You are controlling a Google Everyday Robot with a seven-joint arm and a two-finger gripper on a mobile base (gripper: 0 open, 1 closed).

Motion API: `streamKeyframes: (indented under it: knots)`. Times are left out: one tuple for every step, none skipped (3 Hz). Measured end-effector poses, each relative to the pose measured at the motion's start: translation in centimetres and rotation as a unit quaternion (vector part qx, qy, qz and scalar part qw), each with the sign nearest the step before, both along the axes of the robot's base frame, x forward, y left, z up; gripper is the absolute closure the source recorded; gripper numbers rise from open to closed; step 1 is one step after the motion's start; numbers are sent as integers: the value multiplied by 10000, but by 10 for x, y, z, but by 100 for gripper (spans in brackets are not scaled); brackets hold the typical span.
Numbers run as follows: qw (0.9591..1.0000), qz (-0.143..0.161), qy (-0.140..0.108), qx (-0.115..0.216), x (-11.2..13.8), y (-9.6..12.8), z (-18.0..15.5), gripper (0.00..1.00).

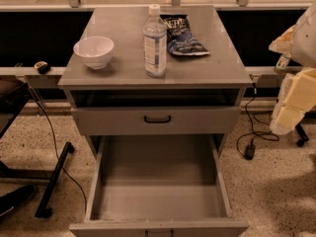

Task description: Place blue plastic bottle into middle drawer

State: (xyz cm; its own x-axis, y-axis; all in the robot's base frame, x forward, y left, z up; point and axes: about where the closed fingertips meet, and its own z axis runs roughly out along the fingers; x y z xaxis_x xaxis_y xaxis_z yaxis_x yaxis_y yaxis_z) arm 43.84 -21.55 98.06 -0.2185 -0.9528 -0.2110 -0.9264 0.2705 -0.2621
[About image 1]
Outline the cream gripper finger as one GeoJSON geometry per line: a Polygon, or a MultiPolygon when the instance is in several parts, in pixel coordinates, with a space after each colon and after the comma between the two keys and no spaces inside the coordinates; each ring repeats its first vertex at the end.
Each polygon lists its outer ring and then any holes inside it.
{"type": "Polygon", "coordinates": [[[293,27],[288,28],[269,45],[269,50],[280,54],[291,54],[293,27]]]}
{"type": "Polygon", "coordinates": [[[290,133],[315,107],[316,69],[304,67],[296,75],[286,74],[272,114],[271,131],[277,135],[290,133]]]}

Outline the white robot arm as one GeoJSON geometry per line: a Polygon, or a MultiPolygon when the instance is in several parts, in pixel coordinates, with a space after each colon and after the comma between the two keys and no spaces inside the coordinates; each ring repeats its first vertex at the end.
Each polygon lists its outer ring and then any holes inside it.
{"type": "Polygon", "coordinates": [[[281,82],[270,129],[277,135],[288,134],[316,106],[316,2],[269,46],[280,54],[275,72],[285,71],[290,60],[302,69],[287,73],[281,82]]]}

